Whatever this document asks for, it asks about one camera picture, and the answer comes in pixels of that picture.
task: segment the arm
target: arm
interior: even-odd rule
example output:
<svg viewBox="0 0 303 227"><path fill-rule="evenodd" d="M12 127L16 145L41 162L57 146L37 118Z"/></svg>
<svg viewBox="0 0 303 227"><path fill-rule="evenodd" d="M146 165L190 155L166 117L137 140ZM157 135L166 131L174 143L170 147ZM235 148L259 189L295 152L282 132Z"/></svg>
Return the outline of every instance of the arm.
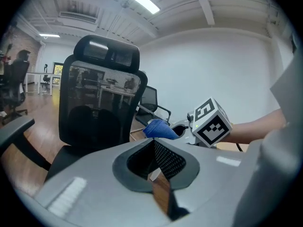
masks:
<svg viewBox="0 0 303 227"><path fill-rule="evenodd" d="M233 125L231 133L222 142L249 144L263 139L272 130L283 128L285 124L282 110L278 109L253 122Z"/></svg>

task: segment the chair headrest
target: chair headrest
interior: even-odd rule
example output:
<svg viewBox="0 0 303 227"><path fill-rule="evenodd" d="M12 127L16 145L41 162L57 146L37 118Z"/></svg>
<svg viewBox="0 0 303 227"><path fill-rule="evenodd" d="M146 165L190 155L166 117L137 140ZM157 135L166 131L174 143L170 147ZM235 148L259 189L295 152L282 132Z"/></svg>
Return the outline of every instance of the chair headrest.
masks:
<svg viewBox="0 0 303 227"><path fill-rule="evenodd" d="M75 46L74 57L79 61L130 73L137 72L140 65L137 46L98 35L80 39Z"/></svg>

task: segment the table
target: table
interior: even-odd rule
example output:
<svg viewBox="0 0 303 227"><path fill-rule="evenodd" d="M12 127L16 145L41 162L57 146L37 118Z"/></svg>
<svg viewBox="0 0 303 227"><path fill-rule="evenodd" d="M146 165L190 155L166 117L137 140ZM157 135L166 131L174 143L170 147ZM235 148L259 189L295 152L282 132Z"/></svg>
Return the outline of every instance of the table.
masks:
<svg viewBox="0 0 303 227"><path fill-rule="evenodd" d="M99 106L100 106L100 103L101 103L102 91L107 91L107 92L110 92L110 93L113 93L113 94L121 95L119 108L121 108L124 96L129 96L129 97L134 97L135 96L135 94L130 89L125 90L124 88L119 88L119 87L107 88L106 86L101 86L100 87Z"/></svg>
<svg viewBox="0 0 303 227"><path fill-rule="evenodd" d="M59 78L60 79L60 86L61 86L61 75L52 74L51 75L51 83L50 83L50 87L51 87L50 95L53 95L53 78Z"/></svg>
<svg viewBox="0 0 303 227"><path fill-rule="evenodd" d="M28 75L36 75L39 76L39 80L38 80L38 94L40 94L40 83L41 83L41 76L43 75L52 75L52 73L45 73L45 72L27 72L26 76L25 76L25 92L28 92L27 89L27 76Z"/></svg>

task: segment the black mesh chair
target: black mesh chair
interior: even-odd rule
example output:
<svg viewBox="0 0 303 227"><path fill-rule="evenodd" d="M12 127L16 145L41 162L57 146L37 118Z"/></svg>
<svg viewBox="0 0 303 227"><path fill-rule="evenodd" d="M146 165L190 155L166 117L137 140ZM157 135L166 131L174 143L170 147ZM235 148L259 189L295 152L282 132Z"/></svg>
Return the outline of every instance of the black mesh chair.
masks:
<svg viewBox="0 0 303 227"><path fill-rule="evenodd" d="M137 112L135 119L141 124L143 124L144 126L147 126L148 122L152 119L162 119L155 115L155 111L158 108L163 109L168 113L168 118L165 119L165 121L167 122L168 125L170 125L169 119L171 116L171 111L158 105L157 89L147 86L143 93L142 98L140 99L139 110ZM130 136L132 137L132 139L136 140L132 136L132 133L139 132L142 130L144 130L144 128L131 131Z"/></svg>
<svg viewBox="0 0 303 227"><path fill-rule="evenodd" d="M77 43L63 66L59 105L59 136L67 143L50 165L21 135L14 144L48 170L46 180L81 157L129 142L136 107L147 85L139 71L139 49L130 44L88 35ZM128 78L135 87L125 89ZM116 80L109 85L103 79ZM20 124L32 125L24 117Z"/></svg>
<svg viewBox="0 0 303 227"><path fill-rule="evenodd" d="M8 105L12 111L2 119L3 125L5 125L7 119L14 120L17 117L21 117L21 113L27 114L27 109L16 110L16 107L20 106L25 101L25 93L22 84L28 67L29 62L21 59L14 60L10 65L9 82L7 86L1 88L1 93L3 94L3 104Z"/></svg>

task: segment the gray chair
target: gray chair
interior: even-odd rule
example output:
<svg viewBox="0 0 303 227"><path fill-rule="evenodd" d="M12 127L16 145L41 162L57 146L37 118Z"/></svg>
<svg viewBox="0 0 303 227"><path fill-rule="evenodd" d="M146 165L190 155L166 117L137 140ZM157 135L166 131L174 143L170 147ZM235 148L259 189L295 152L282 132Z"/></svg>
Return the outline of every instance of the gray chair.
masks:
<svg viewBox="0 0 303 227"><path fill-rule="evenodd" d="M140 122L141 124L143 124L144 126L147 126L148 122L150 120L162 119L155 115L155 112L158 108L160 108L168 113L168 117L166 119L162 119L162 120L165 120L167 122L167 124L170 125L169 119L171 116L171 111L158 105L157 89L147 86L143 93L142 98L140 99L140 104L138 106L139 106L139 110L136 114L135 119L138 122ZM142 130L144 130L144 128L131 131L130 136L132 137L132 139L136 140L132 136L132 133L136 133L136 132L139 132Z"/></svg>

